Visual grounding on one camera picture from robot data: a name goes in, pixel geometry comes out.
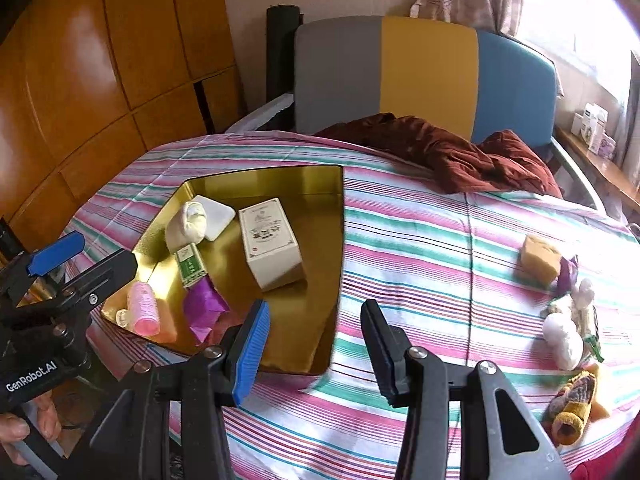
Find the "person's left hand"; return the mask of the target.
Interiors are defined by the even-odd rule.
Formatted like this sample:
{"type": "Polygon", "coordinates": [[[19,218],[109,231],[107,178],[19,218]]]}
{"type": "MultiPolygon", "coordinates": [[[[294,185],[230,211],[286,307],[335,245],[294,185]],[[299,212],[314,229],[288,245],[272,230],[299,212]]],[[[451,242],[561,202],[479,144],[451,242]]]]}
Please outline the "person's left hand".
{"type": "MultiPolygon", "coordinates": [[[[37,426],[40,434],[48,441],[55,441],[62,431],[62,425],[58,418],[58,411],[52,398],[52,392],[48,391],[34,400],[37,408],[37,426]]],[[[27,465],[27,460],[21,456],[15,447],[16,442],[23,441],[29,435],[29,426],[26,420],[12,413],[1,415],[0,441],[2,448],[8,454],[12,463],[17,466],[27,465]]]]}

